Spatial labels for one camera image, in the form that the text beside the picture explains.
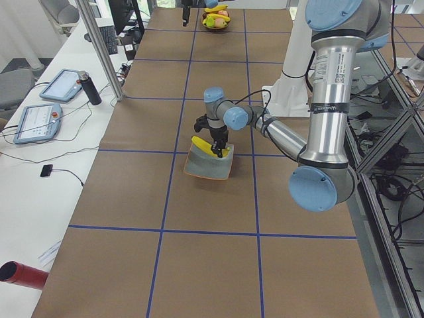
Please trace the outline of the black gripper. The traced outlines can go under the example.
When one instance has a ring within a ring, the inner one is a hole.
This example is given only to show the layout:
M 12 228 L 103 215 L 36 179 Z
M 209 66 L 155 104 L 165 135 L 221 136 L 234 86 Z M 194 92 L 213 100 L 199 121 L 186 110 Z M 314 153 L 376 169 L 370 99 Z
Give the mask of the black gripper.
M 191 13 L 191 0 L 181 0 L 182 4 L 182 22 L 184 26 L 187 26 L 189 23 L 189 17 Z
M 199 133 L 202 129 L 209 130 L 214 141 L 211 151 L 219 158 L 224 158 L 227 155 L 226 143 L 228 142 L 229 132 L 227 126 L 222 124 L 220 120 L 209 119 L 204 114 L 196 119 L 193 128 L 196 133 Z

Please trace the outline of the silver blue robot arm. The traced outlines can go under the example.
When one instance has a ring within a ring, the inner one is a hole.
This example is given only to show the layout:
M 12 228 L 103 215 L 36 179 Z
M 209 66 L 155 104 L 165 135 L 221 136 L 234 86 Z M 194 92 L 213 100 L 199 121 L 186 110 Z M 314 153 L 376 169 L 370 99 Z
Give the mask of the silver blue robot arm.
M 227 179 L 234 154 L 228 133 L 251 126 L 297 163 L 289 192 L 300 207 L 322 212 L 346 201 L 357 183 L 344 151 L 354 58 L 387 43 L 392 17 L 390 1 L 308 1 L 305 22 L 316 54 L 308 137 L 266 107 L 236 105 L 222 88 L 210 87 L 203 94 L 206 112 L 194 129 L 207 129 L 213 142 L 192 138 L 185 173 Z
M 181 0 L 182 5 L 182 25 L 186 27 L 189 23 L 191 8 L 214 8 L 218 5 L 218 0 Z

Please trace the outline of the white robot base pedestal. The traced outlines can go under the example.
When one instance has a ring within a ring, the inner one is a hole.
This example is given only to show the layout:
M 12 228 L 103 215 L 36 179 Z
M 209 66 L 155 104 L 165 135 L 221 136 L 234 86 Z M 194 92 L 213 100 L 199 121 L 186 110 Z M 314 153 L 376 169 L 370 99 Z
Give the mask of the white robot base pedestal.
M 311 29 L 305 20 L 307 1 L 300 1 L 291 31 L 282 73 L 272 86 L 267 110 L 275 117 L 308 117 L 308 91 L 305 81 L 312 57 Z

